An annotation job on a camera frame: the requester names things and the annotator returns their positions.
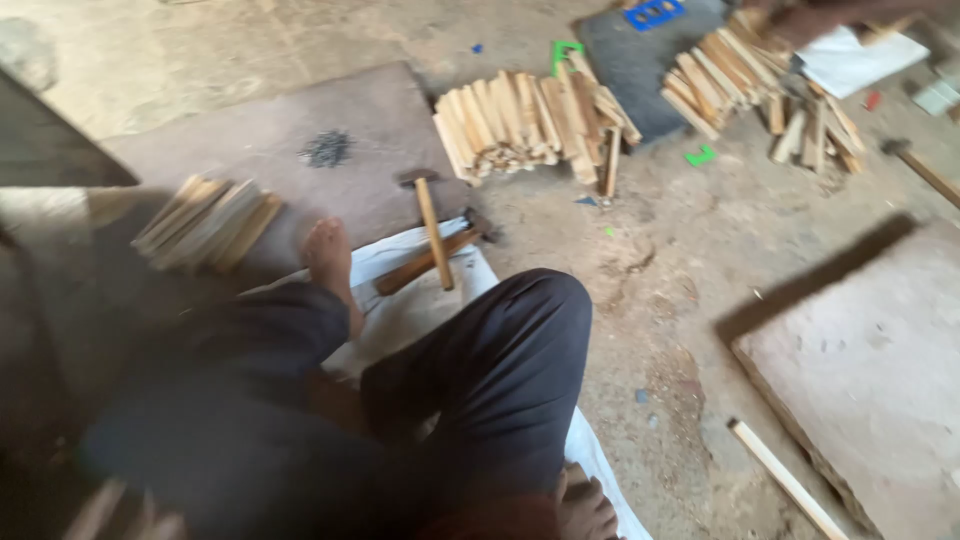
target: hammer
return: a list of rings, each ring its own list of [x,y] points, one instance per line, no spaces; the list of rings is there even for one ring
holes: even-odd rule
[[[450,274],[450,263],[446,259],[446,250],[444,249],[444,240],[440,237],[440,229],[437,228],[437,214],[433,210],[433,200],[430,199],[430,189],[428,182],[436,182],[440,176],[430,169],[417,169],[402,174],[397,178],[400,186],[410,187],[417,190],[417,202],[420,203],[420,213],[423,214],[423,225],[430,235],[430,251],[433,252],[433,259],[437,262],[437,270],[440,272],[440,283],[444,290],[453,290],[453,276]]]
[[[912,143],[905,138],[892,139],[884,142],[881,150],[883,150],[884,154],[890,156],[900,156],[900,159],[906,161],[906,164],[910,165],[911,169],[917,171],[917,174],[922,176],[928,184],[932,185],[937,191],[940,191],[941,195],[960,209],[960,190],[948,182],[947,179],[937,174],[936,171],[924,165],[924,163],[910,151],[911,146]]]

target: concrete floor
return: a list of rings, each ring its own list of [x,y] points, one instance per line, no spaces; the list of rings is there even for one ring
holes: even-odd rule
[[[550,40],[573,38],[570,22],[607,4],[34,0],[0,6],[0,38],[17,29],[23,54],[39,62],[35,72],[53,81],[42,98],[102,139],[385,61],[407,60],[433,92],[496,68],[542,74]],[[476,43],[483,54],[470,52]],[[915,108],[901,88],[930,77],[916,66],[877,85],[884,95],[877,111],[859,107],[862,95],[846,109],[872,148],[888,135],[909,136],[932,166],[960,177],[960,128]],[[855,531],[714,325],[897,212],[920,221],[957,222],[960,214],[876,150],[855,177],[835,167],[817,178],[776,166],[766,158],[770,136],[752,113],[713,145],[716,160],[694,169],[684,152],[703,142],[681,137],[623,159],[608,208],[573,204],[590,190],[563,167],[490,180],[478,199],[505,238],[485,253],[500,276],[549,266],[590,291],[596,310],[580,406],[654,538],[818,537],[729,434],[732,416],[750,423]],[[636,402],[638,389],[648,403]]]

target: hammer head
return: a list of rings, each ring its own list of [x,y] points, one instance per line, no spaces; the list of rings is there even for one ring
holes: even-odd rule
[[[424,178],[428,182],[434,182],[440,179],[440,175],[437,174],[437,171],[432,171],[430,169],[417,169],[398,175],[396,177],[396,182],[400,184],[400,187],[413,187],[414,182],[420,178]]]
[[[912,144],[913,143],[911,143],[908,139],[895,138],[884,142],[883,146],[880,147],[880,150],[889,156],[899,156],[904,152],[909,152]]]

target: leg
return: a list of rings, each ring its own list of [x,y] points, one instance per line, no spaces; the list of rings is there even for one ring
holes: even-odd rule
[[[346,267],[311,261],[323,286],[289,283],[188,314],[147,348],[153,358],[138,363],[155,361],[87,432],[84,462],[150,490],[194,537],[309,535],[316,525],[334,536],[350,489],[381,459],[377,444],[312,414],[307,400],[305,373],[350,331],[340,240],[324,255],[346,256]]]
[[[396,438],[441,413],[427,440],[400,458],[400,478],[384,482],[413,490],[392,497],[410,502],[405,525],[553,489],[590,317],[589,295],[574,278],[524,272],[364,373],[361,397],[379,435]]]

